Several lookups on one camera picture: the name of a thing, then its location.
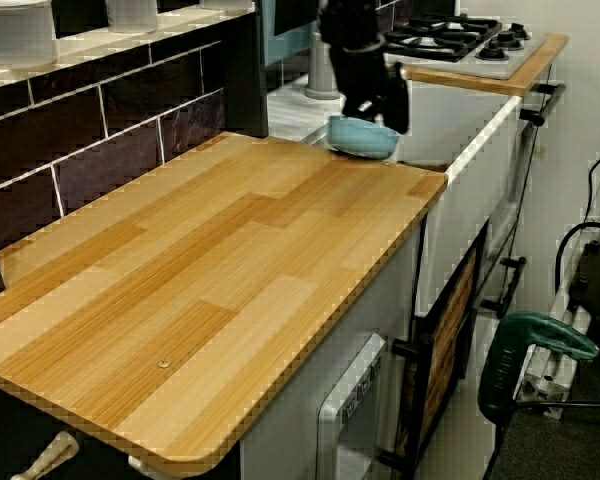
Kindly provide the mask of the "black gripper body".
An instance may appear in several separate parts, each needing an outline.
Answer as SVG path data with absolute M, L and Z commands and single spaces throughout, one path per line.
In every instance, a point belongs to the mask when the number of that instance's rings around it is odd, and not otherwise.
M 329 55 L 338 91 L 345 97 L 345 109 L 358 109 L 369 101 L 382 109 L 390 99 L 390 74 L 385 64 L 385 44 L 371 50 L 347 51 L 331 46 Z

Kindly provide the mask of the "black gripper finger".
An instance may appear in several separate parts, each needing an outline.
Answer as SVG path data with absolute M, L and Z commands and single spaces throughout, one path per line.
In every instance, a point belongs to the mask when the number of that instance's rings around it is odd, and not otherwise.
M 388 70 L 389 80 L 381 115 L 386 127 L 405 134 L 410 127 L 410 98 L 408 84 L 401 70 L 401 63 L 394 63 Z
M 368 99 L 359 95 L 347 96 L 342 115 L 375 123 L 378 116 L 384 116 L 385 103 L 386 97 L 382 95 Z

